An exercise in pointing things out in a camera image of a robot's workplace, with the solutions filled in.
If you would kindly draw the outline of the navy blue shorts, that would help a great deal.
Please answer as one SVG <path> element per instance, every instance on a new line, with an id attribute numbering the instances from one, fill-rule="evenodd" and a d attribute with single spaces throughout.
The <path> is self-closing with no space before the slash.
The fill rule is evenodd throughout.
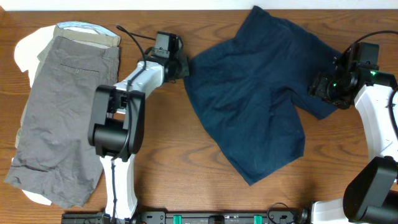
<path id="1" fill-rule="evenodd" d="M 184 85 L 201 124 L 248 184 L 302 157 L 303 109 L 335 107 L 308 94 L 339 52 L 297 24 L 253 7 L 236 35 L 198 54 Z"/>

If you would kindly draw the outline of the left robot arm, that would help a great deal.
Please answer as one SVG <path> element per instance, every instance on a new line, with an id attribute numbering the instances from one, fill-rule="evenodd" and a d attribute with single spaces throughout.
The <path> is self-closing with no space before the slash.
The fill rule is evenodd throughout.
<path id="1" fill-rule="evenodd" d="M 107 204 L 103 223 L 129 223 L 137 207 L 134 160 L 144 139 L 146 99 L 166 82 L 188 76 L 188 57 L 177 34 L 159 31 L 154 46 L 141 50 L 124 80 L 95 90 L 88 142 L 103 166 Z"/>

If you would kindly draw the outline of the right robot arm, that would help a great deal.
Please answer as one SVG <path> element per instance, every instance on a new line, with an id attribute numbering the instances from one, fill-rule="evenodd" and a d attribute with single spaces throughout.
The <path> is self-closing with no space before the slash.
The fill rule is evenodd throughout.
<path id="1" fill-rule="evenodd" d="M 342 198 L 312 204 L 310 223 L 397 223 L 397 81 L 379 71 L 379 46 L 355 42 L 335 59 L 334 73 L 319 73 L 309 94 L 348 109 L 363 123 L 369 163 Z"/>

